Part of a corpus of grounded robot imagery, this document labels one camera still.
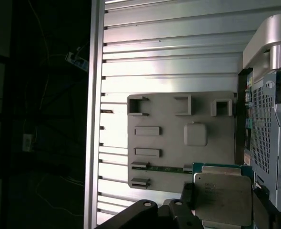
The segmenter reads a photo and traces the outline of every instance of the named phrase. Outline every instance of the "slotted aluminum panel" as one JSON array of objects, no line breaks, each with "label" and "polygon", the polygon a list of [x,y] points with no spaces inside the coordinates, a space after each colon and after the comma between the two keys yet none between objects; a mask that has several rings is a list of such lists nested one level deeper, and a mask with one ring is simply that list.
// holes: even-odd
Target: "slotted aluminum panel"
[{"label": "slotted aluminum panel", "polygon": [[251,160],[269,173],[272,97],[263,94],[263,86],[252,92]]},{"label": "slotted aluminum panel", "polygon": [[[131,202],[148,198],[158,204],[180,197],[129,188],[127,96],[236,92],[244,48],[267,17],[281,13],[281,0],[93,0],[92,4],[85,229],[121,209],[108,199],[103,201],[108,205],[98,204],[101,196]],[[101,114],[100,109],[113,113]]]}]

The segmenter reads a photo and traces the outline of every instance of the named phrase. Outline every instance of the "wall outlet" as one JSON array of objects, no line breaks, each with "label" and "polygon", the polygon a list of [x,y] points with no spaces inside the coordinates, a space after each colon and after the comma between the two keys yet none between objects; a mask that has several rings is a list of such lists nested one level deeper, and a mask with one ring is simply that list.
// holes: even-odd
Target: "wall outlet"
[{"label": "wall outlet", "polygon": [[23,152],[30,152],[31,145],[34,139],[34,135],[31,134],[23,134],[23,143],[22,143],[22,151]]},{"label": "wall outlet", "polygon": [[66,55],[65,60],[86,72],[89,71],[89,62],[87,60],[85,60],[81,57],[73,58],[73,56],[74,56],[74,53],[69,52]]}]

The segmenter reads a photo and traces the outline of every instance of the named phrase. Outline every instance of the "gray plastic mounting plate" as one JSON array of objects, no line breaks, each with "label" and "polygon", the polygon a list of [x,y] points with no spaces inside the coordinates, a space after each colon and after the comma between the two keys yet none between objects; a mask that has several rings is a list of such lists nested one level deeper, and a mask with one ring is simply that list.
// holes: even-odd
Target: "gray plastic mounting plate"
[{"label": "gray plastic mounting plate", "polygon": [[181,192],[192,163],[233,164],[233,103],[232,92],[129,96],[129,186]]}]

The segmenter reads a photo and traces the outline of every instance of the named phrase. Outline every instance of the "dark background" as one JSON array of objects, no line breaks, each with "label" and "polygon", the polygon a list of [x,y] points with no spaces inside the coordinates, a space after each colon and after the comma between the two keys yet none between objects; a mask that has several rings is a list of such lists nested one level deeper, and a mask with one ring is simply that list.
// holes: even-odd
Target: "dark background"
[{"label": "dark background", "polygon": [[[42,107],[63,90],[71,89],[42,111],[42,114],[71,117],[42,122],[29,118],[26,121],[20,119],[13,122],[12,165],[28,165],[32,170],[10,178],[8,228],[81,229],[82,216],[73,216],[63,209],[54,209],[40,195],[54,207],[83,215],[84,188],[62,179],[59,176],[62,170],[57,168],[59,165],[65,167],[69,176],[84,182],[88,74],[66,62],[64,56],[53,55],[66,55],[68,51],[76,53],[77,47],[88,43],[91,2],[30,2],[40,19],[50,61],[44,61],[47,58],[44,39],[28,0],[14,1],[12,39],[15,42],[11,44],[16,49],[17,63],[15,84],[11,88],[14,113],[38,114],[49,76]],[[88,53],[89,46],[86,45],[80,52],[80,57],[88,60]],[[37,135],[32,146],[33,152],[21,152],[23,133]]]}]

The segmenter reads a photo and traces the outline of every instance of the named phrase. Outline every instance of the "perforated metal panel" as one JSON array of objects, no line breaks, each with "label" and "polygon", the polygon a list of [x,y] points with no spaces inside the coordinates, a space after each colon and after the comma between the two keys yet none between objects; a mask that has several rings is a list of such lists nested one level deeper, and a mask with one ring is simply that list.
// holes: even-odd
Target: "perforated metal panel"
[{"label": "perforated metal panel", "polygon": [[263,87],[254,90],[252,96],[251,159],[269,173],[272,97],[263,94]]}]

